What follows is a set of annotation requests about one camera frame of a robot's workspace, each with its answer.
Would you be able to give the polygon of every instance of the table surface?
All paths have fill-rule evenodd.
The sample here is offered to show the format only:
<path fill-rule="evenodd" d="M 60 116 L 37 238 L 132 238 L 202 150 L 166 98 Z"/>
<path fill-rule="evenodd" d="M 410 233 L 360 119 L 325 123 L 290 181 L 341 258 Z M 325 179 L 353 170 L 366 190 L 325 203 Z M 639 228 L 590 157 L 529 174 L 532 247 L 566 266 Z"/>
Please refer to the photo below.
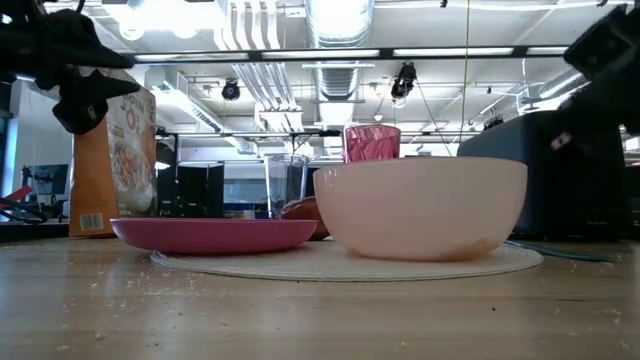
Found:
<path fill-rule="evenodd" d="M 640 245 L 613 264 L 398 283 L 155 265 L 118 240 L 0 245 L 0 359 L 640 358 Z"/>

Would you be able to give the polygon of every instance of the placemat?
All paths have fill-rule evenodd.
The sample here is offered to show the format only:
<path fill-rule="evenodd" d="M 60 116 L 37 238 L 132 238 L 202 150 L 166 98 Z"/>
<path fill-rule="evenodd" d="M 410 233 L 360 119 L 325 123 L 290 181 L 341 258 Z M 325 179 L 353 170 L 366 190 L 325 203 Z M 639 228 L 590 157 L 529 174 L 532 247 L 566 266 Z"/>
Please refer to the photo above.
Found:
<path fill-rule="evenodd" d="M 535 251 L 502 246 L 488 256 L 469 262 L 423 263 L 357 257 L 333 241 L 308 242 L 279 253 L 187 257 L 154 252 L 160 265 L 219 275 L 302 281 L 411 281 L 502 274 L 524 270 L 543 261 Z"/>

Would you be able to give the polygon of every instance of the pink bowl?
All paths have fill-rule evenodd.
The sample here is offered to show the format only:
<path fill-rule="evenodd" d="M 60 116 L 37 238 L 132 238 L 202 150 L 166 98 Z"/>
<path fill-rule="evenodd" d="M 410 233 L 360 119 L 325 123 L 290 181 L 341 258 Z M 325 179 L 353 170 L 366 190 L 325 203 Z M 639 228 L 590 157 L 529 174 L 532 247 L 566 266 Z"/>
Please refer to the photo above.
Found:
<path fill-rule="evenodd" d="M 524 164 L 490 158 L 364 161 L 314 173 L 318 209 L 349 251 L 374 258 L 457 261 L 507 239 L 527 189 Z"/>
<path fill-rule="evenodd" d="M 289 249 L 307 241 L 316 220 L 111 219 L 116 235 L 146 250 L 185 255 L 253 254 Z"/>

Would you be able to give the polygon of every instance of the pink plate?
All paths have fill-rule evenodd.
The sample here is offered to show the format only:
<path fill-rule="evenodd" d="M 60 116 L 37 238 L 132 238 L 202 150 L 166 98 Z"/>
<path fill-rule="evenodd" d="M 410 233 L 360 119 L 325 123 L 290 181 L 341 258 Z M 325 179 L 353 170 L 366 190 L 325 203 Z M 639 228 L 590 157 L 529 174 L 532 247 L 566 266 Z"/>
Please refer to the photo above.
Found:
<path fill-rule="evenodd" d="M 285 250 L 309 240 L 316 220 L 111 219 L 127 244 L 171 254 L 229 255 Z"/>

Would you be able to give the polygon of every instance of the barcode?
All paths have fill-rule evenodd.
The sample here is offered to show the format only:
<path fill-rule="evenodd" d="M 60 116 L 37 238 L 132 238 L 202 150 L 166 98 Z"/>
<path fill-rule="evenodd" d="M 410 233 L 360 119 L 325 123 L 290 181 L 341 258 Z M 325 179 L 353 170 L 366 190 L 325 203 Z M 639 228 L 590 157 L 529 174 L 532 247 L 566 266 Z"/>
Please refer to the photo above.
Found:
<path fill-rule="evenodd" d="M 80 215 L 80 230 L 102 230 L 102 214 Z"/>

